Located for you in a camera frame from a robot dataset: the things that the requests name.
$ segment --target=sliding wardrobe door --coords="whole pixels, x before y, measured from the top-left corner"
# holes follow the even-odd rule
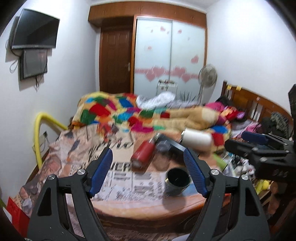
[[[170,80],[177,82],[177,99],[193,99],[200,89],[198,74],[204,66],[205,29],[173,21]]]
[[[138,19],[134,93],[152,98],[159,79],[168,79],[172,22]]]

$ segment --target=fan grille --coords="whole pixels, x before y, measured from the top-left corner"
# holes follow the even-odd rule
[[[217,81],[217,70],[211,65],[204,66],[199,73],[198,81],[201,85],[208,88],[211,87]]]

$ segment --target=red water bottle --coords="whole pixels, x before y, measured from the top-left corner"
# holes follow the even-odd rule
[[[149,163],[153,156],[155,145],[159,136],[160,133],[158,132],[150,140],[143,141],[143,143],[139,146],[139,148],[131,157],[132,167],[141,169]]]

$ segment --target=colorful patchwork blanket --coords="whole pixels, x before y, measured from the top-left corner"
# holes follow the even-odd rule
[[[74,129],[100,123],[110,123],[137,133],[152,133],[159,130],[182,132],[185,128],[205,130],[212,133],[213,151],[223,148],[230,136],[230,125],[210,108],[197,106],[185,109],[155,108],[142,110],[136,105],[137,96],[132,93],[108,94],[94,92],[84,95],[73,117]]]

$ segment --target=black cup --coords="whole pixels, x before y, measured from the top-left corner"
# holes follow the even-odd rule
[[[189,186],[190,181],[187,169],[180,167],[169,169],[165,174],[165,193],[177,196]]]

